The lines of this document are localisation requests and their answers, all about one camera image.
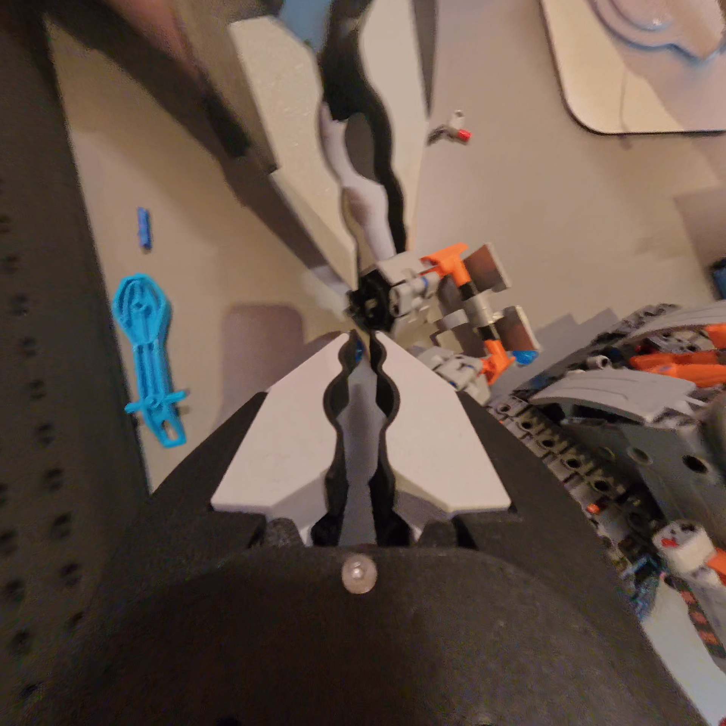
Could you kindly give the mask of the light blue brick separator tool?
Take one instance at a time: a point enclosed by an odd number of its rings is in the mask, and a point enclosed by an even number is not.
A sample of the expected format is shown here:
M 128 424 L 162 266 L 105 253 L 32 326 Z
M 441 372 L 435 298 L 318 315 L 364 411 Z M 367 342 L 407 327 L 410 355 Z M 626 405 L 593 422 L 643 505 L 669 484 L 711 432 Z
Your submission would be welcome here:
M 186 432 L 178 407 L 188 391 L 176 389 L 171 376 L 167 351 L 171 304 L 166 294 L 149 275 L 124 277 L 112 309 L 132 350 L 137 393 L 126 404 L 126 413 L 140 416 L 162 447 L 184 445 Z

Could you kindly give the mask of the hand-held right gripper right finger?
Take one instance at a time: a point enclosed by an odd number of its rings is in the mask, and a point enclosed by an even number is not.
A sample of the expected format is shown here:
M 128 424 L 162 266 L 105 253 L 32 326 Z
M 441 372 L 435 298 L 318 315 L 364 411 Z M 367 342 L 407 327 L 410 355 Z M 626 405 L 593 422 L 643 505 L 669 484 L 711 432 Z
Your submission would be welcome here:
M 503 513 L 512 500 L 464 404 L 486 413 L 479 358 L 440 347 L 405 350 L 369 338 L 375 403 L 384 419 L 369 491 L 377 541 L 412 541 L 434 521 Z

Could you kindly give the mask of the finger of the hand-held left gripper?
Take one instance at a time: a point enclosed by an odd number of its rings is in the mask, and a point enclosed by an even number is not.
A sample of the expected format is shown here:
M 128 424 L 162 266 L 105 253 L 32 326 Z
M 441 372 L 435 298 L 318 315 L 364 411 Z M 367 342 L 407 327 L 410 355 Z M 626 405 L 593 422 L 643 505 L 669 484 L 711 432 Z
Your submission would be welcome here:
M 313 50 L 273 16 L 231 23 L 229 34 L 271 152 L 265 165 L 272 186 L 337 276 L 356 279 L 357 244 L 320 140 L 322 86 Z
M 358 37 L 365 77 L 382 101 L 391 128 L 391 168 L 402 190 L 404 247 L 410 248 L 430 119 L 414 3 L 372 2 Z M 372 122 L 360 113 L 346 123 L 345 149 L 356 177 L 345 186 L 357 189 L 352 213 L 362 233 L 362 253 L 395 253 L 387 195 L 374 173 L 374 140 L 379 138 Z

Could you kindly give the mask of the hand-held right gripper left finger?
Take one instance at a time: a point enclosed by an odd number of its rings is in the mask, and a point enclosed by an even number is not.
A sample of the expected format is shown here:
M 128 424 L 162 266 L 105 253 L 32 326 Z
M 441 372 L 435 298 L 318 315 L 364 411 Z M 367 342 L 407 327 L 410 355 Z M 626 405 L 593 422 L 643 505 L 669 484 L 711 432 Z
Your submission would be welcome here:
M 292 521 L 303 541 L 337 541 L 349 482 L 339 417 L 360 338 L 333 338 L 261 398 L 211 498 L 214 511 Z

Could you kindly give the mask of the grey red pin connector piece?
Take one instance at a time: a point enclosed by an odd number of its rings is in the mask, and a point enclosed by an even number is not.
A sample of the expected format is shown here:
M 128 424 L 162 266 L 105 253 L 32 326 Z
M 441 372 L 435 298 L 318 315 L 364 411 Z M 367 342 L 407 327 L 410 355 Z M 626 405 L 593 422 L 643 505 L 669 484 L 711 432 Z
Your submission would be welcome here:
M 428 133 L 426 145 L 431 146 L 440 140 L 449 140 L 459 144 L 468 144 L 471 132 L 465 128 L 465 114 L 455 110 L 447 122 L 440 124 Z

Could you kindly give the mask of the grey orange twin-motor toy assembly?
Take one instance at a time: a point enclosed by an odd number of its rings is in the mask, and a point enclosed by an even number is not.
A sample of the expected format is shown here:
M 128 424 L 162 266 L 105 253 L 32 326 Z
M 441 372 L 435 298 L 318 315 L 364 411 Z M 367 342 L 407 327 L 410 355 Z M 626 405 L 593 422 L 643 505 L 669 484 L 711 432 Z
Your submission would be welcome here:
M 491 297 L 510 281 L 490 244 L 474 252 L 458 243 L 419 257 L 411 251 L 364 270 L 347 308 L 380 315 L 380 330 L 457 392 L 479 404 L 509 368 L 512 351 L 538 350 L 523 309 L 500 311 Z

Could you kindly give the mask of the large grey orange toy vehicle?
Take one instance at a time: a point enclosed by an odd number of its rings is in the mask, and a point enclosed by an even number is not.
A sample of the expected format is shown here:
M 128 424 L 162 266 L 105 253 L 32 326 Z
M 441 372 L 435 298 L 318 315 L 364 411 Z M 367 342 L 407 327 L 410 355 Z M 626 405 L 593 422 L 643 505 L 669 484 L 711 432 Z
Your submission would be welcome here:
M 639 619 L 658 581 L 724 671 L 725 302 L 646 306 L 487 408 L 564 485 Z

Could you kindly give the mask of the white desk lamp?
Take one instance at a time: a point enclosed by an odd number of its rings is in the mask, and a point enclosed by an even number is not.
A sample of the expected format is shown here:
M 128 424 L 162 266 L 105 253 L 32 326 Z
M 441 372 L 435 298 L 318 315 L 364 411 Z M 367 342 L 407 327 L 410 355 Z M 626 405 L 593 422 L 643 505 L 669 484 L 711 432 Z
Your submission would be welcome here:
M 725 131 L 720 1 L 541 1 L 562 95 L 591 132 Z

